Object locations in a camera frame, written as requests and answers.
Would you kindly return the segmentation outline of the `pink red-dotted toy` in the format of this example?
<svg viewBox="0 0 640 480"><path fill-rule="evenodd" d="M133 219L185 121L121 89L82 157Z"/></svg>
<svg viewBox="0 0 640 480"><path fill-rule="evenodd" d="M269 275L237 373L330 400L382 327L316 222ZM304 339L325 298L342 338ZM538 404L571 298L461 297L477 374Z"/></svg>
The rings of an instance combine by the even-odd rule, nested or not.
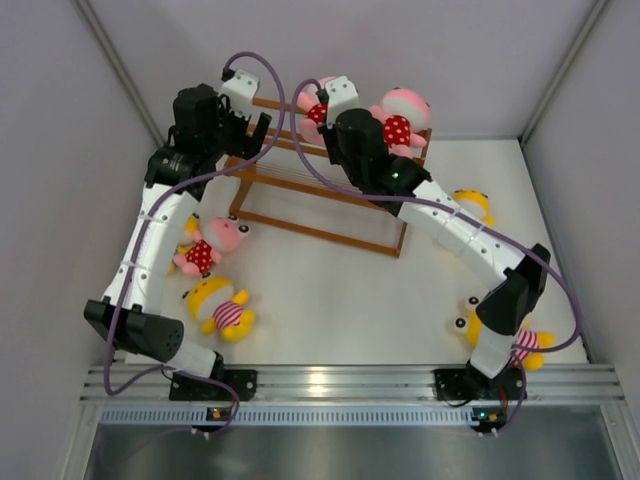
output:
<svg viewBox="0 0 640 480"><path fill-rule="evenodd" d="M325 141L318 126L324 123L327 104L318 98L317 91L318 87L309 83L298 95L296 104L305 114L298 122L297 131L305 142L324 147Z"/></svg>
<svg viewBox="0 0 640 480"><path fill-rule="evenodd" d="M429 127L431 109L415 91L394 88L369 111L381 122L384 141L391 154L412 158L414 149L426 146L427 142L420 132Z"/></svg>
<svg viewBox="0 0 640 480"><path fill-rule="evenodd" d="M204 276L224 255L235 251L249 232L249 226L241 224L234 215L199 223L194 233L196 244L186 254L174 254L170 271L178 268L185 275Z"/></svg>

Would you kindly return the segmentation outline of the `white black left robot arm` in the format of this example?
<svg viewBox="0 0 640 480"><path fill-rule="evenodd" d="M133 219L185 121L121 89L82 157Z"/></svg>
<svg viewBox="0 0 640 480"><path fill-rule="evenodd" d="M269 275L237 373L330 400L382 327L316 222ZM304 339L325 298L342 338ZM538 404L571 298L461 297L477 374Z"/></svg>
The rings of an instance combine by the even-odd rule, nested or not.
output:
<svg viewBox="0 0 640 480"><path fill-rule="evenodd" d="M106 341L105 361L116 350L139 354L192 375L204 399L219 397L226 376L221 356L185 337L180 320L161 314L164 286L185 224L224 156L258 156L271 118L249 125L257 80L235 74L219 89L200 84L173 102L174 123L151 156L136 225L117 271L84 317Z"/></svg>

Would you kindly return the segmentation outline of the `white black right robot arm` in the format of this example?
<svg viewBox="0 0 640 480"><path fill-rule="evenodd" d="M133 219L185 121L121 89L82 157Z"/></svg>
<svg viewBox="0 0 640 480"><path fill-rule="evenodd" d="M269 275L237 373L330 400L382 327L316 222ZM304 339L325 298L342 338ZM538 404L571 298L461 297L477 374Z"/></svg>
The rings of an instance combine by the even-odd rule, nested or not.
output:
<svg viewBox="0 0 640 480"><path fill-rule="evenodd" d="M354 186L351 195L417 226L461 259L488 292L475 313L478 340L462 375L467 393L488 397L500 389L522 323L544 293L549 251L512 246L461 208L414 160L391 154L384 127L363 108L327 119L319 131L331 164Z"/></svg>

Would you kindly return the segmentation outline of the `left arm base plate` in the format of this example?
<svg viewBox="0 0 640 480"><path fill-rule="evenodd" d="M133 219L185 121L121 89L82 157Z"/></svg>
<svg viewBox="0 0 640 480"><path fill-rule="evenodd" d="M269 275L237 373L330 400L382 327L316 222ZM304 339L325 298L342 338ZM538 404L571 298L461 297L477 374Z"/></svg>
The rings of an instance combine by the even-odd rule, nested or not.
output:
<svg viewBox="0 0 640 480"><path fill-rule="evenodd" d="M231 391L234 391L241 402L249 401L256 393L257 380L258 372L253 369L227 369L217 380L220 385L175 373L172 375L169 399L178 402L223 402L233 400Z"/></svg>

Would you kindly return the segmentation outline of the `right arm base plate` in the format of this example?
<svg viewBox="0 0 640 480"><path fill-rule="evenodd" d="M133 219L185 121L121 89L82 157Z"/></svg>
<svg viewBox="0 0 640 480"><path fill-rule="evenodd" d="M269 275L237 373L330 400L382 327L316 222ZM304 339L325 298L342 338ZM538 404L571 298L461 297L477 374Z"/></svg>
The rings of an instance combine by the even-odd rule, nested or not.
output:
<svg viewBox="0 0 640 480"><path fill-rule="evenodd" d="M470 366L440 368L434 371L436 398L439 401L519 400L524 393L524 379L518 368L507 367L490 379Z"/></svg>

